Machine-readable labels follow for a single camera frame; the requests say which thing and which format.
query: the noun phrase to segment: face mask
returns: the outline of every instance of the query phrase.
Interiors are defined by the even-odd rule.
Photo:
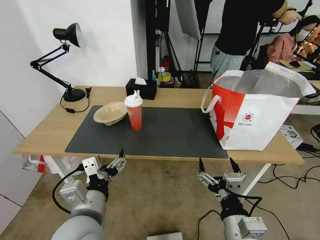
[[[308,36],[309,32],[310,31],[302,29],[297,36],[297,41],[303,41]]]

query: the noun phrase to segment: white box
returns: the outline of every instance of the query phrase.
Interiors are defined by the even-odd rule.
[[[169,234],[147,237],[147,240],[183,240],[183,239],[182,239],[182,233],[177,232],[177,233],[169,233]]]
[[[288,142],[291,143],[294,149],[296,149],[303,142],[303,139],[293,126],[282,125],[280,127],[280,132],[286,137]]]

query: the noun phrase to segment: black desk mat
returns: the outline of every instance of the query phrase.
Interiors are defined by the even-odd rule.
[[[68,153],[228,158],[208,114],[193,108],[142,108],[142,129],[131,129],[129,116],[105,126],[93,120],[92,106],[66,148]]]

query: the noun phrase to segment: paper bowl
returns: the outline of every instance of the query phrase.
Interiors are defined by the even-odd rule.
[[[99,108],[93,115],[93,120],[96,123],[111,126],[123,119],[127,112],[127,107],[123,102],[113,102]]]

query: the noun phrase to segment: pink jacket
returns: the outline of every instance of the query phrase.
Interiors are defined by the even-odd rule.
[[[294,38],[289,33],[281,34],[276,37],[267,47],[266,63],[278,63],[279,60],[293,60],[295,50]]]

